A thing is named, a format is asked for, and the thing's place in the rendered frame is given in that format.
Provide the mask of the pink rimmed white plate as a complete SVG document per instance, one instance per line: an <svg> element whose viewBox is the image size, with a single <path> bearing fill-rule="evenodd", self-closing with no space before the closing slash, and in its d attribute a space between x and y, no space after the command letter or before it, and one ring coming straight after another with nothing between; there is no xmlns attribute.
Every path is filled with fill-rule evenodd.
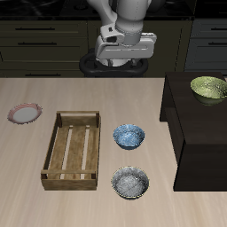
<svg viewBox="0 0 227 227"><path fill-rule="evenodd" d="M7 120L14 124L28 124L36 121L43 113L43 109L36 103L24 103L12 108L8 115Z"/></svg>

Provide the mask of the wooden slat tray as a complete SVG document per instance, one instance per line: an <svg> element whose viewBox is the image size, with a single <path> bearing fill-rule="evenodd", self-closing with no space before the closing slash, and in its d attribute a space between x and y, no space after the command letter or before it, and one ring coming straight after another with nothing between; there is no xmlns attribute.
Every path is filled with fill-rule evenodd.
<svg viewBox="0 0 227 227"><path fill-rule="evenodd" d="M41 181L46 191L95 191L99 111L57 111Z"/></svg>

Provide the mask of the dark kitchen cupboards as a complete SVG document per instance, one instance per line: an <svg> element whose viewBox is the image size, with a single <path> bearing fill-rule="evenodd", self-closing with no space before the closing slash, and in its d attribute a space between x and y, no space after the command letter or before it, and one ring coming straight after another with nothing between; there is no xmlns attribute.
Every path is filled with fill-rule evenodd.
<svg viewBox="0 0 227 227"><path fill-rule="evenodd" d="M99 20L0 20L0 77L82 77L80 58L95 46ZM157 35L145 77L182 72L192 22L146 20Z"/></svg>

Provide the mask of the green bowl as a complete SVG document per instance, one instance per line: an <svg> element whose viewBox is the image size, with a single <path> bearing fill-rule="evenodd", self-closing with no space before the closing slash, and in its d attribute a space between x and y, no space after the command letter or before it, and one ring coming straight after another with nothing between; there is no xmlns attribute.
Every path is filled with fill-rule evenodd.
<svg viewBox="0 0 227 227"><path fill-rule="evenodd" d="M227 98L227 82L213 76L200 76L191 81L193 96L204 106L214 106Z"/></svg>

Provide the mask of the blue bowl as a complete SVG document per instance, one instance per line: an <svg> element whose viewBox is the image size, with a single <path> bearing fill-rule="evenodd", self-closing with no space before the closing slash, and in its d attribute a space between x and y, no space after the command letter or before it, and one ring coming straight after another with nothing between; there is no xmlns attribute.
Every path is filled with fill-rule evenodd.
<svg viewBox="0 0 227 227"><path fill-rule="evenodd" d="M113 131L113 140L122 149L137 149L145 140L145 132L134 124L123 124Z"/></svg>

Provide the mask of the black kitchen countertop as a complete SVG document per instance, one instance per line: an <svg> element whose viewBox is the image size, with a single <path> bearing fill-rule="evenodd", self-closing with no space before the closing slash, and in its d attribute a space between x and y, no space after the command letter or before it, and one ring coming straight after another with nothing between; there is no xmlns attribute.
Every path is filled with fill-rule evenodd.
<svg viewBox="0 0 227 227"><path fill-rule="evenodd" d="M227 0L166 0L145 20L227 19ZM0 20L100 20L87 0L0 0Z"/></svg>

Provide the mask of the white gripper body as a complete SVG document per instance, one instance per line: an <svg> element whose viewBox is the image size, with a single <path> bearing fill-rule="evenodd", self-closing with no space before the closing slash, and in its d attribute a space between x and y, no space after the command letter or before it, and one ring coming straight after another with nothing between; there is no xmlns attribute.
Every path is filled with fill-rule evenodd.
<svg viewBox="0 0 227 227"><path fill-rule="evenodd" d="M98 59L149 59L153 55L157 36L143 33L139 43L126 46L121 43L107 43L99 36L96 41L95 55Z"/></svg>

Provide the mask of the grey bowl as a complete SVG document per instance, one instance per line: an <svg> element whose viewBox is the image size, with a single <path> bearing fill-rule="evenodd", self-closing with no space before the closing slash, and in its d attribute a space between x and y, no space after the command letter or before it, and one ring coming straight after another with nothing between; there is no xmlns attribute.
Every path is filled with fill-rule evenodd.
<svg viewBox="0 0 227 227"><path fill-rule="evenodd" d="M111 184L123 199L137 200L147 192L150 180L141 168L127 166L114 172Z"/></svg>

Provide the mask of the grey kitchen cupboard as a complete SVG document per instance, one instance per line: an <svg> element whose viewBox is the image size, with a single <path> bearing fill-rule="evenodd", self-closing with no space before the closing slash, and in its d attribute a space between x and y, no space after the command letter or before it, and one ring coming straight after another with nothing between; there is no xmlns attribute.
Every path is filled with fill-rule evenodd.
<svg viewBox="0 0 227 227"><path fill-rule="evenodd" d="M184 71L227 76L227 19L197 19L192 23Z"/></svg>

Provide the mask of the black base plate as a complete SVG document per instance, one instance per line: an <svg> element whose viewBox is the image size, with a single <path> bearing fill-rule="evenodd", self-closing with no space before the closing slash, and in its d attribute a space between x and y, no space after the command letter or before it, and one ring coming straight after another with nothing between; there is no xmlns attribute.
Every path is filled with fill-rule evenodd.
<svg viewBox="0 0 227 227"><path fill-rule="evenodd" d="M139 78L147 71L148 61L140 59L135 66L128 61L123 66L108 67L96 61L95 49L91 48L80 59L79 68L88 78Z"/></svg>

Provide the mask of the dark wooden cabinet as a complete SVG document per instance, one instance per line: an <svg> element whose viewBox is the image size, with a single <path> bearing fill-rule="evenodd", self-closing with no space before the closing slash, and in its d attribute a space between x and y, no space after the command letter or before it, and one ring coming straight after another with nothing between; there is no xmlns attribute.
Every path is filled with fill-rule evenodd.
<svg viewBox="0 0 227 227"><path fill-rule="evenodd" d="M177 162L176 192L227 192L227 98L202 105L191 81L202 72L167 72L160 120L168 124Z"/></svg>

